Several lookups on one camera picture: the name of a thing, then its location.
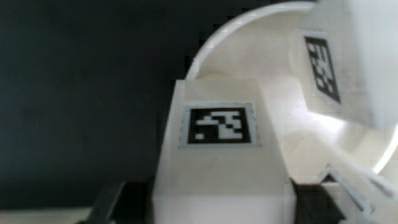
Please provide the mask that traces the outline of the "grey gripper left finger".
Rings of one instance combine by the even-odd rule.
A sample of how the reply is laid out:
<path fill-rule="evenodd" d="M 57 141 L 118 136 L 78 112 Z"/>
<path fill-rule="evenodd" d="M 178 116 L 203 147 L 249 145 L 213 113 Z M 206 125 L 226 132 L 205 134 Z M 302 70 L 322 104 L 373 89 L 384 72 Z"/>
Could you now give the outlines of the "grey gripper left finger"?
<path fill-rule="evenodd" d="M 153 224 L 150 193 L 148 182 L 109 183 L 87 218 L 77 224 Z"/>

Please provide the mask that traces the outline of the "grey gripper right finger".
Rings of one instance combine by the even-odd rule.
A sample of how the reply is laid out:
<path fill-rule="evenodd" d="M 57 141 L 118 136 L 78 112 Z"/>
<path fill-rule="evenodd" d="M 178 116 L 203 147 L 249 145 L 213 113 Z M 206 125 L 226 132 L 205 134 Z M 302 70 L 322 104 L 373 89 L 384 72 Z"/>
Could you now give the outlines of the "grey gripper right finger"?
<path fill-rule="evenodd" d="M 293 224 L 340 224 L 343 213 L 320 183 L 293 181 L 297 196 Z"/>

